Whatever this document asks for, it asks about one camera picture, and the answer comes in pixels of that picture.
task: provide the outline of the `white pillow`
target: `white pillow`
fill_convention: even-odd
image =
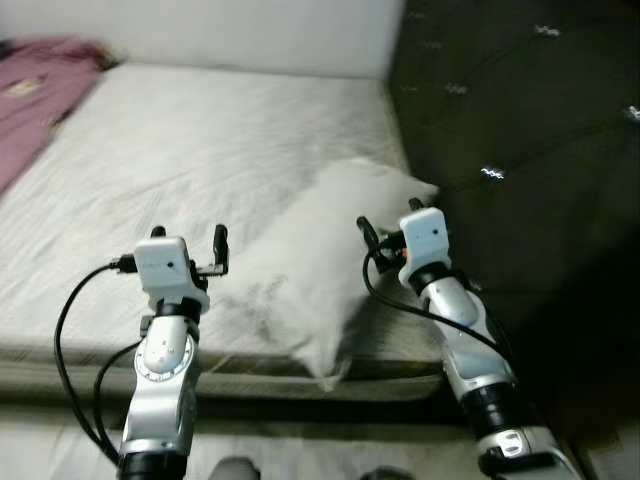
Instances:
[[[356,218],[397,230],[411,197],[428,201],[436,193],[395,168],[362,159],[334,162],[232,257],[218,294],[263,322],[271,340],[331,389],[349,365],[340,350],[343,334],[368,295],[361,276],[367,249]]]

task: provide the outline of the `black cable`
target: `black cable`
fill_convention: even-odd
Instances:
[[[69,309],[71,308],[71,304],[80,293],[80,290],[89,283],[89,281],[95,277],[96,275],[106,271],[116,268],[116,265],[113,263],[108,265],[103,265],[100,268],[96,268],[93,272],[89,273],[86,277],[84,277],[78,285],[73,289],[71,295],[67,299],[64,307],[62,307],[62,311],[60,312],[60,316],[58,317],[58,322],[56,323],[56,330],[53,337],[53,353],[56,361],[56,367],[58,368],[58,373],[60,374],[60,379],[62,380],[62,386],[64,387],[67,395],[69,395],[69,400],[71,401],[71,409],[73,410],[73,414],[75,415],[80,427],[87,434],[87,436],[91,439],[93,443],[95,443],[98,448],[113,462],[114,464],[118,463],[117,455],[114,458],[112,454],[110,454],[109,448],[101,441],[100,437],[96,435],[91,424],[85,417],[82,412],[82,408],[80,406],[80,399],[78,394],[74,390],[71,385],[71,379],[69,378],[69,374],[67,373],[67,368],[64,364],[64,357],[62,356],[62,348],[60,345],[60,337],[62,336],[62,327],[64,326],[64,322],[67,318],[67,314],[69,313]]]
[[[478,332],[470,329],[469,327],[466,327],[464,325],[460,325],[456,322],[454,322],[453,320],[449,320],[448,318],[444,318],[441,317],[440,315],[436,315],[435,313],[431,313],[431,312],[427,312],[425,310],[421,310],[419,308],[416,307],[412,307],[410,305],[405,305],[404,303],[400,303],[397,302],[389,297],[387,297],[386,295],[383,295],[382,293],[380,293],[378,290],[376,290],[373,285],[371,285],[371,280],[369,280],[369,261],[371,260],[371,252],[367,252],[367,254],[364,257],[364,262],[362,263],[362,279],[364,280],[364,284],[367,287],[367,290],[369,291],[369,293],[371,294],[371,296],[373,298],[375,298],[376,300],[378,300],[380,303],[391,307],[391,308],[395,308],[396,310],[401,310],[403,312],[407,312],[407,313],[412,313],[413,315],[418,315],[419,317],[424,317],[424,318],[428,318],[430,320],[434,320],[436,322],[440,322],[444,325],[447,325],[451,328],[455,328],[456,330],[462,332],[462,333],[466,333],[467,335],[469,335],[470,337],[474,338],[475,340],[479,341],[480,343],[483,343],[484,345],[486,345],[487,347],[489,347],[490,349],[492,349],[494,352],[496,352],[498,355],[502,356],[505,359],[509,359],[508,355],[506,354],[506,352],[503,352],[502,349],[496,345],[494,342],[492,342],[491,340],[489,340],[487,337],[485,337],[484,335],[479,334]]]
[[[111,366],[120,357],[122,357],[123,355],[126,355],[131,350],[134,350],[135,348],[138,347],[138,345],[140,345],[139,341],[136,343],[132,343],[131,345],[123,348],[122,350],[119,350],[118,352],[114,353],[111,357],[109,357],[109,360],[107,360],[107,363],[105,363],[100,368],[100,371],[96,376],[95,382],[93,383],[93,421],[96,424],[96,430],[98,431],[98,436],[100,437],[100,440],[104,444],[105,448],[109,450],[109,455],[111,455],[112,457],[115,457],[116,459],[119,458],[118,451],[116,450],[116,447],[113,445],[113,443],[111,443],[111,439],[107,435],[107,431],[104,427],[104,422],[102,421],[102,381],[104,380],[104,376],[107,373],[107,370],[109,370],[109,368],[111,368]]]

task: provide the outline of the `mattress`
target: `mattress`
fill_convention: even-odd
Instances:
[[[204,263],[215,224],[226,224],[233,268],[234,257],[316,172],[357,157],[406,168],[378,81],[142,64],[105,73],[0,198],[0,389],[59,391],[52,333],[68,294],[88,271],[132,251],[154,225],[184,237],[190,256]],[[214,305],[218,281],[209,286]],[[83,290],[63,333],[81,389],[109,352],[136,340],[145,312],[136,276],[109,272]],[[332,393],[295,366],[250,375],[256,362],[282,365],[283,358],[241,312],[212,308],[200,328],[199,387],[212,395],[401,399],[398,392],[425,396],[439,382],[435,329],[384,309],[372,315],[356,356],[395,373],[347,378]],[[129,378],[130,364],[121,365]],[[409,367],[401,375],[402,365]],[[385,384],[405,380],[406,391]]]

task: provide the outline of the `robotic arm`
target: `robotic arm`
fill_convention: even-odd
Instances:
[[[227,230],[218,225],[215,265],[196,269],[182,238],[156,227],[134,250],[149,307],[134,360],[136,389],[120,446],[118,478],[184,477],[196,417],[198,323],[209,309],[206,277],[228,271]]]
[[[415,292],[424,310],[493,342],[484,304],[450,270],[443,213],[416,199],[410,205],[415,211],[400,220],[401,231],[381,243],[369,222],[358,219],[378,270],[404,263],[398,279]],[[579,479],[550,430],[518,392],[505,358],[459,329],[437,325],[444,337],[444,370],[476,437],[482,472],[509,480]]]
[[[372,258],[380,273],[400,268],[401,284],[415,292],[423,310],[408,308],[444,323],[438,324],[444,339],[444,370],[476,437],[480,469],[487,476],[503,480],[579,479],[550,430],[520,395],[514,374],[487,329],[482,301],[452,272],[444,215],[436,208],[424,208],[416,199],[409,203],[414,212],[400,220],[400,231],[382,241],[366,218],[358,219],[369,247],[367,261]],[[149,295],[154,314],[143,317],[141,323],[143,340],[134,360],[136,389],[120,451],[113,450],[113,458],[108,455],[114,462],[119,458],[120,479],[178,480],[186,473],[200,373],[198,323],[209,308],[207,278],[228,271],[226,239],[226,228],[218,225],[215,264],[196,268],[184,240],[167,237],[164,228],[156,227],[150,239],[136,246],[133,255],[124,255],[85,277],[62,310],[54,351],[63,385],[81,426],[105,451],[82,416],[64,368],[62,325],[82,286],[106,269],[138,272],[142,288]],[[368,282],[366,267],[365,263],[365,282],[376,293]]]

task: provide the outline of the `pink cloth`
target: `pink cloth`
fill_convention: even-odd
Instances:
[[[99,45],[69,37],[12,43],[0,62],[0,193],[51,138],[50,128],[95,85],[100,76]],[[7,90],[29,79],[42,85],[11,97]]]

